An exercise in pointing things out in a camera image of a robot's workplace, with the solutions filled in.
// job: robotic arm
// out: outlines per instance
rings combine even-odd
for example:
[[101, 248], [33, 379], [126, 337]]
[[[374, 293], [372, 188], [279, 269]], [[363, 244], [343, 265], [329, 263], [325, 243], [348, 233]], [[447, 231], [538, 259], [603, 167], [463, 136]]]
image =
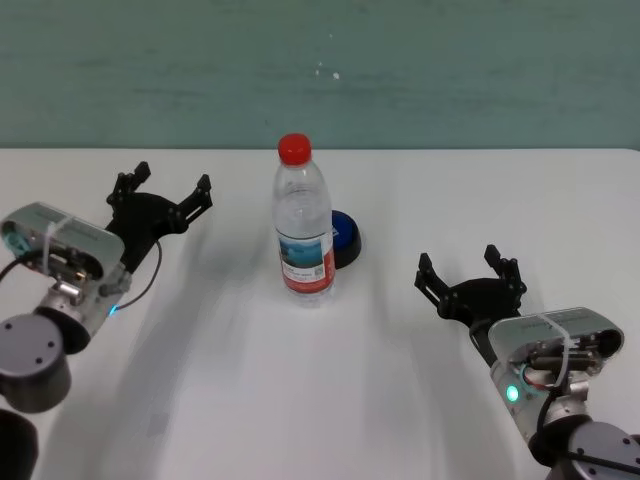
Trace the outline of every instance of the robotic arm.
[[[55, 279], [32, 313], [0, 322], [0, 394], [15, 410], [40, 413], [65, 398], [71, 386], [67, 355], [84, 350], [118, 308], [154, 244], [165, 235], [186, 232], [213, 205], [207, 175], [179, 204], [136, 192], [150, 175], [146, 162], [118, 175], [107, 198], [113, 219], [105, 229], [42, 203], [1, 222], [0, 233], [16, 260], [0, 280], [17, 265]], [[33, 426], [0, 410], [2, 477], [30, 478], [36, 458]]]
[[640, 478], [640, 444], [587, 413], [589, 379], [622, 347], [624, 335], [587, 308], [520, 316], [527, 291], [518, 262], [489, 245], [498, 278], [448, 287], [426, 253], [415, 286], [445, 319], [469, 327], [502, 401], [547, 480]]

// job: wall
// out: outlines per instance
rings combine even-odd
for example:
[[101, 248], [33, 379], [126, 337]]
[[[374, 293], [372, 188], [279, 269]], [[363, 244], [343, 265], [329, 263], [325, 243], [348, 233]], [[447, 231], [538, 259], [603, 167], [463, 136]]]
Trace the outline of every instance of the wall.
[[638, 0], [3, 0], [0, 146], [639, 147]]

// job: water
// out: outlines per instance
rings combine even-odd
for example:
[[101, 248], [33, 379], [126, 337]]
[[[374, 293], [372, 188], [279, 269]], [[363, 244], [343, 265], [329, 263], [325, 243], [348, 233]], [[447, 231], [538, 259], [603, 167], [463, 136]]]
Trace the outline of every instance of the water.
[[[280, 165], [273, 188], [273, 222], [283, 270], [289, 272], [289, 277], [283, 272], [288, 289], [304, 305], [324, 303], [333, 292], [335, 275], [331, 201], [322, 173], [313, 162]], [[319, 270], [323, 274], [314, 276]], [[296, 281], [306, 275], [310, 279]], [[314, 291], [303, 293], [300, 289]]]

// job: table surface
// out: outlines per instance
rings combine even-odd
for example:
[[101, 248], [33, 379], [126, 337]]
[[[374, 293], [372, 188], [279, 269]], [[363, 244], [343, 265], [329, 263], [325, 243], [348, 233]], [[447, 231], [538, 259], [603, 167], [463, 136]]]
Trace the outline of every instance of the table surface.
[[[626, 347], [591, 385], [598, 420], [640, 432], [640, 154], [628, 150], [319, 151], [334, 208], [364, 235], [332, 303], [295, 306], [271, 225], [272, 151], [1, 150], [0, 214], [40, 200], [97, 225], [117, 172], [174, 201], [203, 172], [215, 207], [162, 240], [156, 285], [70, 359], [73, 387], [29, 416], [41, 480], [543, 479], [468, 341], [414, 287], [421, 252], [450, 284], [519, 259], [523, 312], [587, 306]], [[0, 263], [8, 262], [0, 251]], [[132, 293], [148, 282], [145, 259]], [[21, 269], [0, 315], [47, 279]]]

